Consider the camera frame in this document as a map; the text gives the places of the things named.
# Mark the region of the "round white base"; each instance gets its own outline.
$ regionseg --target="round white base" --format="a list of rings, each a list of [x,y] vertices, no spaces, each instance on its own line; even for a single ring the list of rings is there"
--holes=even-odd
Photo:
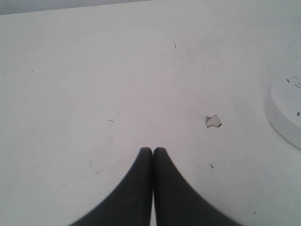
[[[265,113],[274,129],[301,149],[301,77],[279,77],[265,102]]]

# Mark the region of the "white circular object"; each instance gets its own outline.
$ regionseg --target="white circular object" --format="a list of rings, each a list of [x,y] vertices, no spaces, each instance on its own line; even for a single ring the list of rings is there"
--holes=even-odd
[[[273,128],[301,149],[301,76],[281,76],[274,81],[265,113]]]

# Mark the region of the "white table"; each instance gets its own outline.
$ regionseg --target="white table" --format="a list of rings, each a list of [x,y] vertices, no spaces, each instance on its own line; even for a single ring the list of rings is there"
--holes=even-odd
[[[153,0],[0,16],[0,225],[70,224],[140,147],[163,146],[238,222],[299,226],[301,151],[263,103],[274,78],[300,74],[300,9]],[[214,114],[222,126],[207,128]]]

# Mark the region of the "gray wall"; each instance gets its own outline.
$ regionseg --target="gray wall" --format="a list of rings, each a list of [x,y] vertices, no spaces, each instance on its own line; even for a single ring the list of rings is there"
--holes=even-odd
[[[0,0],[0,15],[142,0]]]

